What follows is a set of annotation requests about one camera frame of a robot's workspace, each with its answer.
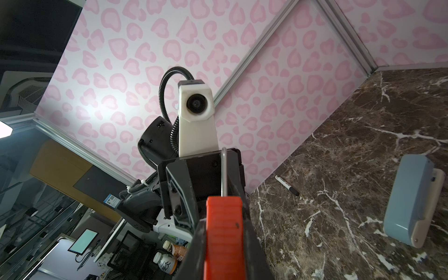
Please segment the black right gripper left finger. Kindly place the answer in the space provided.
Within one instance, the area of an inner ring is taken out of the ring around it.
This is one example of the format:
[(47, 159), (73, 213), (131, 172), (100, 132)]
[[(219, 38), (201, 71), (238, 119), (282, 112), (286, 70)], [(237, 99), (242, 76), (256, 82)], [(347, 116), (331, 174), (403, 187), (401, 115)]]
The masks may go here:
[(207, 221), (199, 221), (191, 246), (182, 261), (174, 280), (203, 280), (204, 264), (207, 252)]

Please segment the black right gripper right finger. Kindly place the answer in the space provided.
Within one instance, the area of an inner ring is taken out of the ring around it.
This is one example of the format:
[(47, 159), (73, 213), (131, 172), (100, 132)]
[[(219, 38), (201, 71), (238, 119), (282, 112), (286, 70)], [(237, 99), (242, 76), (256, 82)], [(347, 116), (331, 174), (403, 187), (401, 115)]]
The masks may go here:
[(257, 239), (247, 206), (243, 207), (243, 251), (247, 280), (274, 280), (266, 255)]

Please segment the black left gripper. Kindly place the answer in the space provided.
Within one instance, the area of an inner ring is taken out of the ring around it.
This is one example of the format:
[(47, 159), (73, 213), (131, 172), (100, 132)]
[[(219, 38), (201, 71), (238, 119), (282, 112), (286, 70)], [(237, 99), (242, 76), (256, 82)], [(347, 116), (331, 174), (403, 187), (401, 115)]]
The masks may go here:
[(221, 151), (163, 161), (158, 167), (165, 217), (178, 228), (195, 228), (207, 215), (206, 201), (222, 190)]

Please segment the red key fob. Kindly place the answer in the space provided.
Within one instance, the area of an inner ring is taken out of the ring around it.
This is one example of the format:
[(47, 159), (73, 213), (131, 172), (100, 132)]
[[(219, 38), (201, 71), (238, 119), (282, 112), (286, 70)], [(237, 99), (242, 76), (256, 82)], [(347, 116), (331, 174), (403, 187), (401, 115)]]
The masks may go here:
[(206, 201), (205, 280), (244, 280), (242, 200), (228, 194), (228, 153), (222, 148), (220, 196)]

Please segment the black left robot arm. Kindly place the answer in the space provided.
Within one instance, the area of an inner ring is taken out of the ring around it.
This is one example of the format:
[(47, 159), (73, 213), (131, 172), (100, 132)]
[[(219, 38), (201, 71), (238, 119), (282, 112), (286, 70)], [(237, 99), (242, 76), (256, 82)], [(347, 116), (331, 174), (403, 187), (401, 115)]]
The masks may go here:
[(155, 172), (137, 180), (116, 211), (139, 231), (192, 237), (199, 221), (207, 215), (207, 199), (219, 196), (226, 183), (228, 195), (241, 198), (243, 217), (249, 219), (240, 150), (179, 157), (170, 144), (172, 128), (167, 120), (158, 117), (145, 130), (137, 149)]

